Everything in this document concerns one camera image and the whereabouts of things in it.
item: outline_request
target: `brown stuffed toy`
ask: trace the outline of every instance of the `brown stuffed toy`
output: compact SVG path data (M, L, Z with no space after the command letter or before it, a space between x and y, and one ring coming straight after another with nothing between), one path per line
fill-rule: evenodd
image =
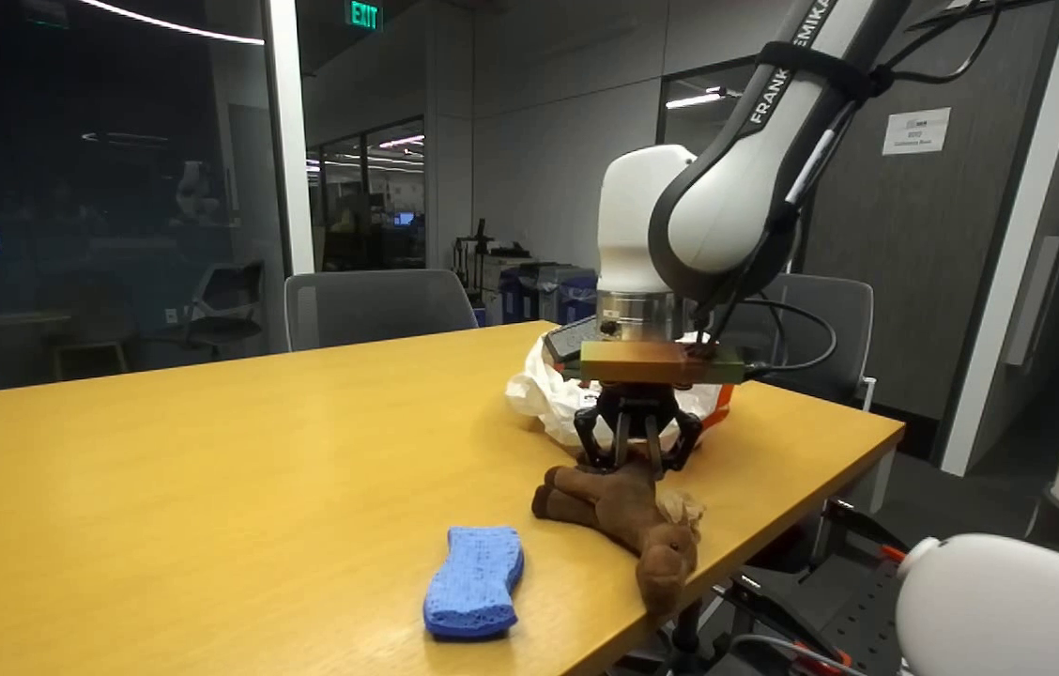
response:
M658 469L631 459L615 474L556 465L534 491L534 515L601 530L638 557L634 578L650 620L669 620L684 578L695 571L698 515L684 505L669 515L658 505Z

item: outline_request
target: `wooden table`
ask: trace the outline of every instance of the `wooden table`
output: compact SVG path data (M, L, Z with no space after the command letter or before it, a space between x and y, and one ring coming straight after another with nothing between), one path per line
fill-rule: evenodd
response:
M537 524L569 461L509 414L544 323L0 391L0 671L594 671L641 640L634 560ZM673 487L698 596L903 424L739 388ZM514 527L499 644L421 623L449 527Z

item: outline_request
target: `exit sign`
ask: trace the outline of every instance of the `exit sign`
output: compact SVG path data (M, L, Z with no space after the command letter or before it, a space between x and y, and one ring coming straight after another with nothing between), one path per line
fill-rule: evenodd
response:
M382 13L375 4L366 4L366 0L347 0L347 22L362 25L362 29L380 29Z

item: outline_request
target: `blue sponge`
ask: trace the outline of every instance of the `blue sponge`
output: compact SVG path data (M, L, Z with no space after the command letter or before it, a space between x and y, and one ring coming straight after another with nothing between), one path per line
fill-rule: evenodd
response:
M423 594L432 640L479 644L520 623L511 591L521 578L521 542L509 527L452 527L449 564Z

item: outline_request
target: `paper sign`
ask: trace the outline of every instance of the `paper sign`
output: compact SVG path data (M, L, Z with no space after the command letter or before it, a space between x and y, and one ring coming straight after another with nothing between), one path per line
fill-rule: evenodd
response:
M944 154L949 109L895 114L883 131L883 154Z

